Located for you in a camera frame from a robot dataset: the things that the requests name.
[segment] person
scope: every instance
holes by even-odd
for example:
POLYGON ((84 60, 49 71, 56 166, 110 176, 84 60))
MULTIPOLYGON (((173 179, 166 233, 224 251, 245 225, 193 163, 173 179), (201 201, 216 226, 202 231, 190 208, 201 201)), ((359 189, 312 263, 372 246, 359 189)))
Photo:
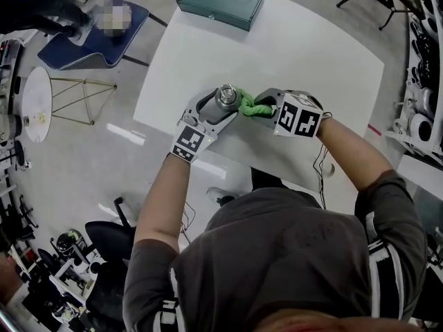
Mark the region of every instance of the person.
POLYGON ((93 17, 67 0, 0 0, 0 10, 8 11, 2 16, 0 33, 5 35, 15 30, 37 29, 48 35, 62 33, 78 39, 81 28, 92 27, 93 17), (48 17, 71 21, 63 26, 48 17))
POLYGON ((354 216, 253 169, 254 190, 220 193, 206 231, 180 253, 190 164, 166 157, 136 227, 123 297, 128 331, 420 331, 406 321, 424 283, 426 237, 405 182, 339 121, 322 120, 317 137, 359 191, 354 216), (380 269, 376 288, 368 214, 380 239, 372 249, 395 248, 401 267, 392 277, 380 269), (390 278, 388 288, 403 283, 398 298, 381 292, 378 305, 376 290, 390 278), (373 315, 376 306, 398 311, 399 302, 401 319, 373 315))

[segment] gray t-shirt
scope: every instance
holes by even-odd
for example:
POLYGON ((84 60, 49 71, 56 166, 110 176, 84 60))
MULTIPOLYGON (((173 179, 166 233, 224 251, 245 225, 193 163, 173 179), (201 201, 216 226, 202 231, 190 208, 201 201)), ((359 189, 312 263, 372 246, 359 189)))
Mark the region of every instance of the gray t-shirt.
POLYGON ((424 281, 426 237, 403 180, 383 174, 361 192, 355 216, 323 210, 309 195, 256 190, 227 203, 180 255, 156 240, 139 241, 127 274, 128 331, 151 331, 163 300, 174 297, 174 269, 187 331, 250 331, 281 308, 336 317, 370 316, 365 216, 396 247, 409 318, 424 281))

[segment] floor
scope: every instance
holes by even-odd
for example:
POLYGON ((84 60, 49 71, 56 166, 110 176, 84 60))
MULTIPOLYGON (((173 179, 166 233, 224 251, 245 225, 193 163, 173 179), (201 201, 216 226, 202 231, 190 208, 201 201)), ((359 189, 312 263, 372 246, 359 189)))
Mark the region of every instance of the floor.
MULTIPOLYGON (((89 0, 84 9, 88 10, 101 1, 89 0)), ((175 0, 129 1, 148 7, 165 21, 170 20, 177 7, 175 0)), ((403 92, 407 57, 405 16, 395 15, 388 27, 380 32, 378 27, 386 20, 389 10, 375 0, 351 0, 341 9, 336 8, 340 0, 292 1, 342 28, 385 64, 370 124, 380 132, 386 130, 396 118, 393 102, 400 100, 403 92)), ((163 31, 163 27, 149 21, 141 28, 127 54, 149 62, 163 31)), ((21 62, 21 76, 26 77, 34 67, 42 65, 36 54, 44 44, 45 39, 41 34, 31 41, 21 62)), ((49 72, 51 77, 87 77, 118 85, 92 127, 53 119, 43 143, 36 144, 29 141, 26 135, 21 136, 32 167, 24 172, 12 171, 12 179, 29 205, 34 207, 35 220, 40 224, 32 245, 52 252, 49 243, 51 237, 58 237, 68 228, 84 233, 84 225, 88 221, 111 220, 115 211, 112 202, 118 196, 124 197, 136 217, 172 139, 132 119, 146 68, 122 61, 116 68, 106 71, 49 72)), ((107 96, 98 96, 94 105, 96 110, 107 96)), ((403 151, 397 144, 371 130, 365 137, 394 166, 398 165, 403 151)), ((205 196, 210 186, 247 192, 251 187, 248 169, 213 154, 206 154, 202 161, 193 166, 188 191, 188 204, 196 212, 188 230, 191 239, 205 228, 217 209, 205 196), (212 157, 212 165, 208 165, 207 157, 212 157)), ((193 215, 190 208, 187 214, 193 215)))

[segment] green case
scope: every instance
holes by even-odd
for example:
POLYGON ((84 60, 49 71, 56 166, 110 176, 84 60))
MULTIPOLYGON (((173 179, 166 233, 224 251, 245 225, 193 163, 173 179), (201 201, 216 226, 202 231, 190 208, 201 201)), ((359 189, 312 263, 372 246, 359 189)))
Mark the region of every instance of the green case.
POLYGON ((177 0, 182 11, 249 31, 264 0, 177 0))

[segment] blue chair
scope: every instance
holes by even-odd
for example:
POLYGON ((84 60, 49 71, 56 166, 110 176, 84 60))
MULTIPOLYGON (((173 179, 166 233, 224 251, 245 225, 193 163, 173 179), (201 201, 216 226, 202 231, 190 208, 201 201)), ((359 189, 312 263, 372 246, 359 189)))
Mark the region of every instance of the blue chair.
POLYGON ((128 57, 125 52, 148 17, 162 26, 167 27, 168 24, 135 3, 125 3, 132 9, 132 22, 130 29, 122 36, 108 37, 103 30, 94 26, 83 45, 78 46, 58 34, 38 53, 38 58, 55 70, 113 68, 121 59, 149 66, 148 63, 128 57))

